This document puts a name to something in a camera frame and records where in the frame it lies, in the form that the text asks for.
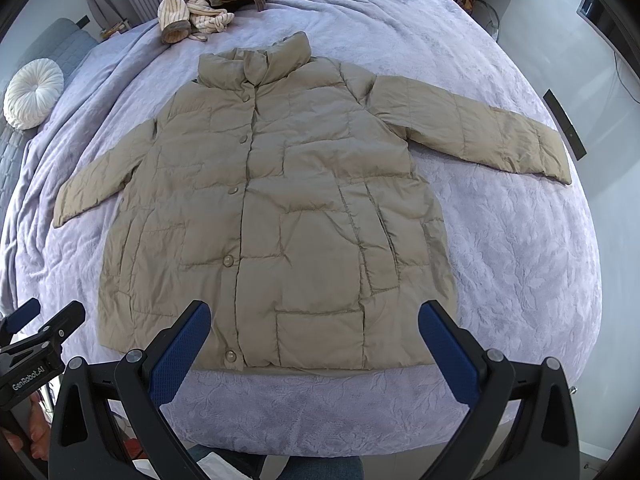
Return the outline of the person's left hand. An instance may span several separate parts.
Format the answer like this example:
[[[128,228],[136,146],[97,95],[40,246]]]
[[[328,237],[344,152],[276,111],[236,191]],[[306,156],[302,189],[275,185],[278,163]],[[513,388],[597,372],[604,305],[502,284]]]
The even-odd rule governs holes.
[[[24,429],[30,444],[27,445],[29,454],[35,460],[49,460],[51,425],[41,407],[39,391],[33,392],[28,401],[28,423]]]

